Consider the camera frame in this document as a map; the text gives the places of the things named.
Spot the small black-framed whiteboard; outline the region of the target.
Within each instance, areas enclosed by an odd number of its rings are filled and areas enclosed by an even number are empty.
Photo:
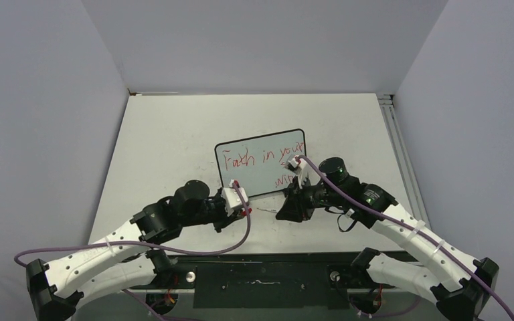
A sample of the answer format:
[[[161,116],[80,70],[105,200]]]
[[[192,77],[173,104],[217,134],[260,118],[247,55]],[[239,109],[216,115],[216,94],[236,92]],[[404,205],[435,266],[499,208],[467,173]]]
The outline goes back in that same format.
[[[237,181],[249,197],[281,192],[295,177],[285,164],[307,153],[305,132],[295,128],[222,142],[214,153],[223,187]]]

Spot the red marker cap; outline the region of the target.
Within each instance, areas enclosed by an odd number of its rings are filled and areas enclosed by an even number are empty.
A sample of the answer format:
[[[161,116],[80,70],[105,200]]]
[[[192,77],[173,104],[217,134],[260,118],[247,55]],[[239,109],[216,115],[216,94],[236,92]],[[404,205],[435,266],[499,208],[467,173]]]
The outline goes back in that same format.
[[[241,217],[246,217],[248,214],[251,214],[252,212],[252,209],[249,209],[248,211],[243,211],[240,213],[240,216]]]

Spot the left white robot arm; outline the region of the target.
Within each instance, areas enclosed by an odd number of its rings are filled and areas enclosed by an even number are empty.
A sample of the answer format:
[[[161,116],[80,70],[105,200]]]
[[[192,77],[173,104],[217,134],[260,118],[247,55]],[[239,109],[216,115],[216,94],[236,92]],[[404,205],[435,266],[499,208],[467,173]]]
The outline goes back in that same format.
[[[36,318],[67,320],[83,305],[119,290],[168,286],[173,263],[160,246],[178,238],[184,227],[211,223],[221,231],[242,218],[247,203],[235,181],[214,196],[204,182],[188,181],[89,248],[53,261],[31,261],[25,272]]]

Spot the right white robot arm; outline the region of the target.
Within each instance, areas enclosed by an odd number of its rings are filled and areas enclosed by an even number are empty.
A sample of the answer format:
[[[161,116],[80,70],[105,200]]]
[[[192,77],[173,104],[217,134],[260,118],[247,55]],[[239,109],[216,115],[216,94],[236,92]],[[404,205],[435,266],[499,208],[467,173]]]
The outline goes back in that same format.
[[[342,158],[314,165],[298,155],[284,167],[293,178],[284,190],[278,220],[300,223],[316,209],[336,208],[353,224],[388,238],[416,260],[410,264],[365,248],[351,263],[356,284],[389,285],[415,294],[449,320],[476,320],[493,297],[499,273],[493,260],[455,249],[383,188],[350,175]]]

